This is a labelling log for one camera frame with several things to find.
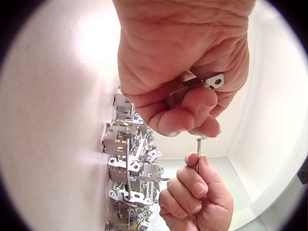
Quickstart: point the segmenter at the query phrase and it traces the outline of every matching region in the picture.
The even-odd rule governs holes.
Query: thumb
[[[217,171],[210,166],[206,156],[199,158],[198,173],[208,185],[209,191],[206,198],[213,204],[224,207],[225,209],[233,208],[233,198],[221,180]]]

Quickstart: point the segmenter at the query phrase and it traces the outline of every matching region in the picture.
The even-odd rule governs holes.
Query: metal pin
[[[196,139],[197,140],[198,161],[199,161],[199,158],[201,156],[201,141],[205,140],[207,138],[209,138],[209,137],[201,135],[200,138]]]

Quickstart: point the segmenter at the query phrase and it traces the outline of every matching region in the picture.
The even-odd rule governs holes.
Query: metal part
[[[209,78],[200,78],[199,76],[195,76],[190,70],[186,70],[182,72],[177,79],[182,82],[183,87],[170,94],[168,102],[171,104],[181,101],[185,94],[195,87],[205,86],[211,89],[216,89],[224,85],[223,74],[217,74]]]
[[[108,161],[112,188],[108,196],[116,201],[117,219],[109,222],[108,231],[147,231],[150,206],[158,203],[160,181],[164,169],[155,165],[162,156],[153,144],[154,131],[135,111],[119,88],[114,97],[116,115],[106,124],[103,151],[111,155]]]

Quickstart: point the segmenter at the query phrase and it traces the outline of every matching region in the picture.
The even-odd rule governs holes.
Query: metal rod
[[[199,157],[201,154],[201,139],[197,139],[197,141],[198,141],[197,151],[198,151],[198,161],[199,161]]]

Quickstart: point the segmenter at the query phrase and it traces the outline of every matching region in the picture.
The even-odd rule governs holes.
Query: finger
[[[212,115],[208,115],[200,127],[189,130],[188,132],[192,135],[204,135],[213,138],[219,134],[219,131],[220,125],[218,121]]]
[[[159,112],[162,109],[162,105],[152,104],[137,108],[137,112],[148,126],[164,136],[176,136],[182,131],[190,130],[193,127],[193,116],[185,109],[174,108],[169,111]]]
[[[195,198],[202,198],[207,194],[208,186],[202,177],[193,168],[188,166],[179,168],[179,170],[176,172],[176,177]]]
[[[159,88],[150,92],[146,92],[139,95],[129,95],[122,92],[124,96],[134,102],[135,107],[144,107],[153,103],[157,103],[168,98],[170,93],[181,89],[183,84],[178,80],[172,80],[163,83]]]
[[[194,117],[194,127],[201,126],[209,112],[216,106],[216,93],[205,86],[191,89],[183,98],[181,107],[190,112]]]
[[[175,177],[168,180],[167,188],[177,202],[188,213],[193,214],[200,211],[202,207],[201,202],[189,192],[189,190],[179,181],[179,179]]]
[[[209,164],[206,156],[201,156],[198,162],[198,173],[208,186],[207,199],[212,203],[230,209],[233,199],[225,184],[214,168]]]
[[[188,167],[196,168],[199,160],[199,156],[197,152],[190,152],[185,157],[185,163]]]
[[[160,207],[166,208],[173,216],[177,218],[185,218],[188,215],[185,209],[182,208],[182,206],[167,189],[160,192],[158,204]]]
[[[159,215],[163,216],[163,215],[170,215],[171,213],[169,212],[168,209],[161,207],[160,211],[159,211]]]

